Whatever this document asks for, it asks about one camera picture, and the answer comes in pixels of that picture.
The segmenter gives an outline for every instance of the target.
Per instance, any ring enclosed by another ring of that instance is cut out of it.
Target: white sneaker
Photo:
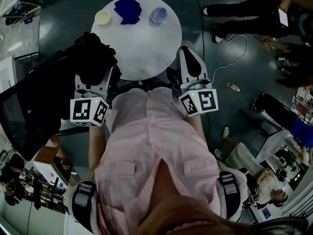
[[[215,149],[214,151],[214,155],[217,159],[219,160],[223,160],[223,154],[221,153],[221,151],[219,149]]]
[[[214,36],[214,41],[218,44],[218,43],[220,43],[221,41],[224,41],[226,38],[220,38],[220,37],[218,37],[216,34],[215,34],[215,36]]]
[[[228,126],[225,126],[223,129],[222,138],[224,139],[224,138],[228,137],[228,135],[229,135],[229,128],[228,128]]]
[[[251,105],[251,112],[254,112],[257,110],[257,107],[255,106],[256,105],[256,101],[258,100],[258,98],[254,99],[252,105]]]
[[[208,16],[208,14],[207,14],[207,7],[203,9],[203,13],[204,13],[204,15]]]

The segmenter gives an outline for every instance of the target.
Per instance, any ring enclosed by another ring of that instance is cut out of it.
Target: blue object
[[[115,11],[123,18],[121,24],[136,24],[142,12],[136,0],[119,0],[115,3]]]
[[[306,148],[313,147],[313,127],[309,126],[301,118],[297,118],[290,128],[290,133],[299,139]]]
[[[160,25],[167,17],[167,11],[165,8],[156,8],[150,15],[149,21],[152,25]]]
[[[271,216],[270,212],[269,212],[269,210],[267,208],[264,208],[262,210],[262,212],[263,212],[263,215],[264,215],[265,219],[268,219]]]

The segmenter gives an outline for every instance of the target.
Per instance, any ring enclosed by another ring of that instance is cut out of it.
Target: hand
[[[301,161],[301,162],[302,162],[304,165],[310,167],[310,163],[309,163],[306,159],[302,158],[302,161]]]
[[[269,175],[270,174],[271,169],[266,169],[265,170],[265,175]]]
[[[290,5],[292,4],[291,0],[282,0],[280,5],[278,6],[282,11],[284,11],[285,13],[288,12],[288,9],[290,7]]]

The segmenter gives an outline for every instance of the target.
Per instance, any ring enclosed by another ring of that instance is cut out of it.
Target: backpack strap
[[[72,211],[76,220],[88,231],[93,233],[90,224],[91,198],[96,191],[96,185],[92,181],[81,182],[75,191],[72,199]]]
[[[236,183],[235,176],[228,171],[220,173],[220,184],[224,189],[227,210],[226,218],[230,219],[240,207],[240,190]]]

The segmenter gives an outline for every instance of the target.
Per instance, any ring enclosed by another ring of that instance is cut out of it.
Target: shirt pocket
[[[123,210],[136,197],[135,164],[124,161],[105,161],[95,171],[98,194],[110,206]]]
[[[104,161],[97,169],[96,180],[135,177],[135,164],[125,161]]]
[[[207,176],[218,174],[216,161],[211,158],[199,157],[184,162],[185,177]]]

